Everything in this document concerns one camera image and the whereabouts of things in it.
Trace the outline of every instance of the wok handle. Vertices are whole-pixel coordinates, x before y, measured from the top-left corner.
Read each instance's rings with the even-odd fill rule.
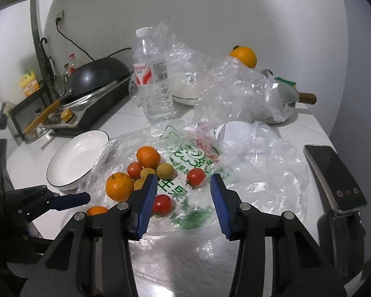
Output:
[[[310,93],[298,93],[300,99],[298,102],[302,104],[308,104],[308,105],[314,105],[317,102],[317,98],[315,94],[310,94]]]
[[[57,99],[56,101],[54,101],[51,105],[49,105],[46,109],[44,109],[40,115],[38,115],[25,129],[24,129],[24,133],[26,135],[32,133],[32,131],[34,131],[36,129],[36,127],[40,124],[40,123],[44,123],[46,121],[46,119],[48,118],[48,115],[51,114],[55,109],[57,109],[60,105],[60,100]]]

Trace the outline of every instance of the stove knob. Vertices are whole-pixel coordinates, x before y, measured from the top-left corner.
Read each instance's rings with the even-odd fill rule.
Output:
[[[60,118],[65,122],[68,123],[70,119],[73,117],[74,113],[71,111],[71,109],[66,108],[60,115]]]

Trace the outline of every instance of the red tomato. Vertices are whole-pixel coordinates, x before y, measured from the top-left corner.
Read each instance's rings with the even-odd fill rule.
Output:
[[[202,183],[205,177],[206,177],[206,174],[203,169],[198,169],[198,168],[192,169],[187,174],[187,182],[193,188],[196,188],[198,185]]]
[[[140,178],[140,172],[142,169],[143,167],[139,162],[133,162],[129,164],[127,173],[132,179],[137,180],[138,178]]]
[[[172,210],[172,199],[166,194],[159,194],[155,197],[153,205],[154,215],[165,215]]]

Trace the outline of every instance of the power cord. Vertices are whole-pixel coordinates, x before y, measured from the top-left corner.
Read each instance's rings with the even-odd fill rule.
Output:
[[[83,53],[85,53],[85,54],[89,57],[89,59],[91,59],[92,61],[95,60],[94,58],[92,58],[92,57],[89,55],[88,52],[86,52],[86,51],[85,51],[84,49],[82,49],[79,45],[77,45],[77,43],[75,43],[73,40],[67,38],[63,33],[60,32],[59,27],[58,27],[58,25],[59,25],[59,23],[60,23],[60,18],[59,18],[59,17],[56,18],[55,23],[56,23],[56,30],[58,30],[59,34],[60,34],[63,38],[65,38],[66,40],[70,41],[73,45],[75,45],[78,49],[80,49]],[[119,53],[119,52],[121,52],[121,51],[124,51],[124,50],[131,50],[131,49],[132,49],[131,47],[127,47],[127,48],[123,48],[123,49],[117,50],[116,52],[113,52],[112,54],[109,54],[106,58],[111,57],[111,56],[113,56],[113,55],[115,55],[116,53]]]

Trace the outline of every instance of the red and white label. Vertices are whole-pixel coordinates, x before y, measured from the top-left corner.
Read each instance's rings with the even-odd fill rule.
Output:
[[[153,73],[150,64],[139,63],[134,64],[135,77],[137,85],[148,85],[153,83]]]

